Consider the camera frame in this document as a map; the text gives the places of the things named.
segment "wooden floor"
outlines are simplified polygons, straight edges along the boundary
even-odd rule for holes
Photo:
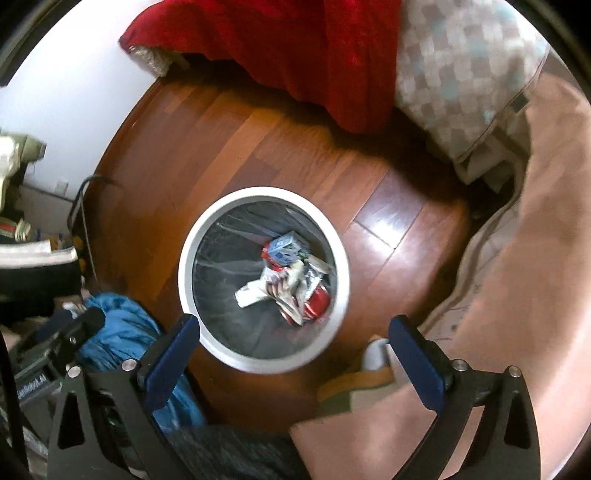
[[[316,388],[346,369],[371,335],[385,335],[393,315],[422,321],[451,291],[472,227],[466,189],[401,113],[379,137],[348,134],[322,108],[258,86],[230,63],[197,61],[153,87],[98,172],[113,180],[85,200],[103,290],[138,300],[165,326],[180,314],[185,236],[224,194],[292,190],[341,234],[350,308],[320,358],[273,376],[243,374],[203,348],[191,360],[214,420],[260,429],[313,417]]]

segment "checkered pillow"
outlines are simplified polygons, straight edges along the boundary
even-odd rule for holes
[[[533,86],[547,52],[505,0],[405,0],[396,106],[462,162]]]

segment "red blanket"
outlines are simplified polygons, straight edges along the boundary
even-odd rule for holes
[[[394,103],[400,0],[164,0],[119,40],[234,59],[257,82],[373,133]]]

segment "trash can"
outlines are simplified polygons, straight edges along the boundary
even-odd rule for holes
[[[331,301],[302,327],[289,325],[272,299],[238,306],[236,290],[260,278],[262,247],[287,232],[308,240],[326,261]],[[349,301],[349,261],[335,228],[308,200],[283,189],[239,190],[211,205],[191,228],[178,268],[183,311],[201,325],[201,343],[222,362],[250,373],[299,368],[335,337]]]

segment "bolt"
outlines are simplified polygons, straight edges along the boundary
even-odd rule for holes
[[[509,367],[509,375],[512,376],[513,378],[519,378],[521,376],[521,370],[519,370],[519,368],[511,365]]]
[[[465,372],[468,370],[468,363],[461,358],[456,358],[455,360],[452,360],[452,367],[458,372]]]
[[[121,364],[121,368],[123,370],[125,370],[126,372],[131,372],[136,365],[138,364],[138,361],[134,358],[128,358],[125,362],[123,362]]]
[[[80,372],[82,372],[82,369],[78,365],[75,365],[68,370],[68,377],[76,378],[78,375],[80,375]]]

